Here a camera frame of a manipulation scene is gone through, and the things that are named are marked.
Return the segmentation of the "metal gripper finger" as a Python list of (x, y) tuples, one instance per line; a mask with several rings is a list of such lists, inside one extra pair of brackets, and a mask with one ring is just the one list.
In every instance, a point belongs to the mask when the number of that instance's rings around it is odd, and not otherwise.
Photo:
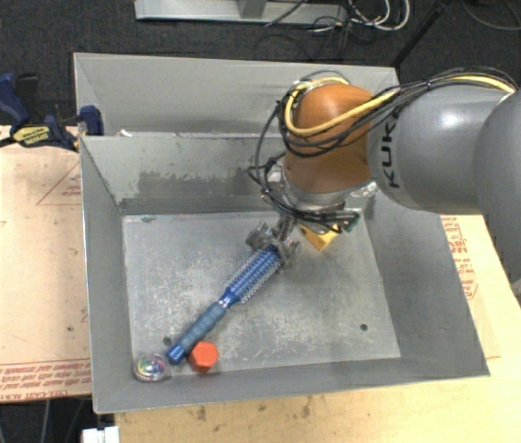
[(283, 268), (287, 268), (292, 263), (300, 248), (301, 243), (291, 238), (285, 238), (279, 242), (279, 252), (282, 257)]
[(261, 222), (246, 237), (245, 243), (251, 248), (263, 248), (275, 240), (274, 229), (267, 223)]

